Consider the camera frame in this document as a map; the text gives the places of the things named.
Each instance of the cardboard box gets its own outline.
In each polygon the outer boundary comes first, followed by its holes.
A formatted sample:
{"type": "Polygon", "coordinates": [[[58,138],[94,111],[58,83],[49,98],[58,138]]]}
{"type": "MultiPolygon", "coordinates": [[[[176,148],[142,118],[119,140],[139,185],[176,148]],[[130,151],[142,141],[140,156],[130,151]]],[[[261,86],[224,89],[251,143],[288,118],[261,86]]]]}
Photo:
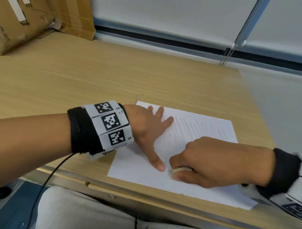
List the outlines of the cardboard box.
{"type": "Polygon", "coordinates": [[[47,29],[92,40],[95,29],[90,1],[2,0],[0,54],[37,37],[47,29]]]}

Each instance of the wooden tabletop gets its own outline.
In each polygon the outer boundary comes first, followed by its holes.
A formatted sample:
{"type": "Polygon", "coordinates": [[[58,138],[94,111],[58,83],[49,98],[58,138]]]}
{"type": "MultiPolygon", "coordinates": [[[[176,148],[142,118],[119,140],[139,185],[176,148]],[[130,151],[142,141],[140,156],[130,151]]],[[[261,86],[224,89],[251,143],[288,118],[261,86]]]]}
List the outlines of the wooden tabletop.
{"type": "MultiPolygon", "coordinates": [[[[0,118],[65,113],[108,100],[122,104],[139,100],[231,120],[239,143],[274,147],[236,69],[62,33],[33,40],[0,59],[0,118]]],[[[75,155],[60,170],[190,212],[267,229],[302,228],[301,221],[277,208],[257,205],[247,211],[107,177],[113,158],[109,154],[87,161],[75,155]]]]}

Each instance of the white sheet of paper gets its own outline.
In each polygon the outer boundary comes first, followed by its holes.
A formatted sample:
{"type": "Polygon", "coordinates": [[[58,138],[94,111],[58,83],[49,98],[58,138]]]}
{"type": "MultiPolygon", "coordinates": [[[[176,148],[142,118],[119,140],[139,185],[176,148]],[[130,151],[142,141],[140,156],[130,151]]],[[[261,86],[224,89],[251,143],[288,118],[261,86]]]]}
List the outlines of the white sheet of paper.
{"type": "MultiPolygon", "coordinates": [[[[145,108],[152,105],[154,114],[159,108],[157,105],[140,101],[137,102],[137,105],[145,108]]],[[[108,176],[246,210],[254,207],[257,202],[242,195],[237,185],[205,189],[197,185],[175,181],[170,175],[169,158],[182,152],[190,141],[208,136],[237,143],[232,122],[165,107],[162,121],[169,116],[174,117],[173,124],[154,144],[155,152],[166,165],[164,172],[153,168],[147,157],[133,143],[116,152],[108,176]]]]}

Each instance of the fingernail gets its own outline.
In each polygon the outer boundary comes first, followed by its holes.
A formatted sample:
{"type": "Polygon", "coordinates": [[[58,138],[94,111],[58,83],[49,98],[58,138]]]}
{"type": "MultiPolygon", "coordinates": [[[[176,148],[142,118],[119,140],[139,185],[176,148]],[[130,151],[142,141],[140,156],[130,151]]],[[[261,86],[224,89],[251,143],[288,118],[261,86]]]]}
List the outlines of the fingernail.
{"type": "Polygon", "coordinates": [[[173,179],[173,180],[176,180],[176,181],[180,181],[179,176],[177,176],[177,175],[173,175],[173,176],[172,176],[172,179],[173,179]]]}
{"type": "Polygon", "coordinates": [[[165,170],[165,166],[163,164],[160,164],[157,169],[161,172],[163,172],[165,170]]]}

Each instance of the table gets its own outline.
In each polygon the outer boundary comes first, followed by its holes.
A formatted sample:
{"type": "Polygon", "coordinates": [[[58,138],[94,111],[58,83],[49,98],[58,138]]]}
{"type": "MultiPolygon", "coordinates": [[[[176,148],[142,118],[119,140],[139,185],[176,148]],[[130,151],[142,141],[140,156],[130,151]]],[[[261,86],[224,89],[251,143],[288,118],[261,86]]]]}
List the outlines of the table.
{"type": "MultiPolygon", "coordinates": [[[[57,32],[1,56],[0,69],[0,118],[139,100],[231,120],[239,143],[274,147],[236,69],[57,32]]],[[[114,153],[96,161],[75,155],[51,184],[196,227],[302,228],[276,207],[258,204],[247,211],[107,177],[113,158],[114,153]]],[[[61,161],[25,177],[41,183],[61,161]]]]}

